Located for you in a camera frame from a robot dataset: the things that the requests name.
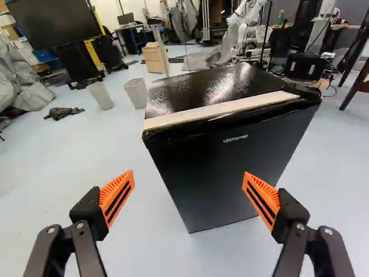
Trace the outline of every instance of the white trash bin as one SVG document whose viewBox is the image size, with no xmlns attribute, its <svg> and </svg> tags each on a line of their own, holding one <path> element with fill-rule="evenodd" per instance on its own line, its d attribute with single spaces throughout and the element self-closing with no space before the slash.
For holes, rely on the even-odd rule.
<svg viewBox="0 0 369 277">
<path fill-rule="evenodd" d="M 125 90 L 135 108 L 145 108 L 148 100 L 148 90 L 143 78 L 129 80 L 125 84 Z"/>
<path fill-rule="evenodd" d="M 111 100 L 109 93 L 107 92 L 103 83 L 97 82 L 87 87 L 94 99 L 98 102 L 98 104 L 104 111 L 114 108 L 114 103 Z"/>
</svg>

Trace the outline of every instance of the bottle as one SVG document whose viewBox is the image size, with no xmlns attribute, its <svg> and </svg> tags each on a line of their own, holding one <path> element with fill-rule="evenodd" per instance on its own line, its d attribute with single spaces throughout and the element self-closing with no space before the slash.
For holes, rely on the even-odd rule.
<svg viewBox="0 0 369 277">
<path fill-rule="evenodd" d="M 282 25 L 284 20 L 284 9 L 281 9 L 278 14 L 277 25 Z"/>
</svg>

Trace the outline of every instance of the tv screen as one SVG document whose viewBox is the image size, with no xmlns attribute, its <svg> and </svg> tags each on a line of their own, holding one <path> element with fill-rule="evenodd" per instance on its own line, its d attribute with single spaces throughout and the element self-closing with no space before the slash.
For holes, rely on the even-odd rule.
<svg viewBox="0 0 369 277">
<path fill-rule="evenodd" d="M 6 4 L 35 50 L 100 35 L 86 0 L 8 0 Z"/>
</svg>

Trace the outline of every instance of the screw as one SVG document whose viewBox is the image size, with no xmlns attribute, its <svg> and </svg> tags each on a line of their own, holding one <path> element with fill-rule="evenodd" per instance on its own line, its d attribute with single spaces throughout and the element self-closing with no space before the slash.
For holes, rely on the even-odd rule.
<svg viewBox="0 0 369 277">
<path fill-rule="evenodd" d="M 79 224 L 77 224 L 77 225 L 76 225 L 76 228 L 77 228 L 77 229 L 80 229 L 80 228 L 82 228 L 82 227 L 83 227 L 83 223 L 82 223 L 82 222 L 80 222 Z"/>
<path fill-rule="evenodd" d="M 51 233 L 53 233 L 55 231 L 55 228 L 54 227 L 51 227 L 51 228 L 49 228 L 48 230 L 47 230 L 47 233 L 48 234 L 51 234 Z"/>
<path fill-rule="evenodd" d="M 325 228 L 324 229 L 324 232 L 326 232 L 329 235 L 333 235 L 333 231 L 331 229 L 329 229 L 329 228 Z"/>
<path fill-rule="evenodd" d="M 301 223 L 298 223 L 296 227 L 300 230 L 305 230 L 305 227 Z"/>
</svg>

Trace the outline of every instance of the black mini fridge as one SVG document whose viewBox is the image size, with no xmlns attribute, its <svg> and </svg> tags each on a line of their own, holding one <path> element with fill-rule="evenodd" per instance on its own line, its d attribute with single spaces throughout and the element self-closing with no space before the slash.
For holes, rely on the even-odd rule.
<svg viewBox="0 0 369 277">
<path fill-rule="evenodd" d="M 247 63 L 154 82 L 142 139 L 188 232 L 256 216 L 244 172 L 275 185 L 320 103 Z"/>
</svg>

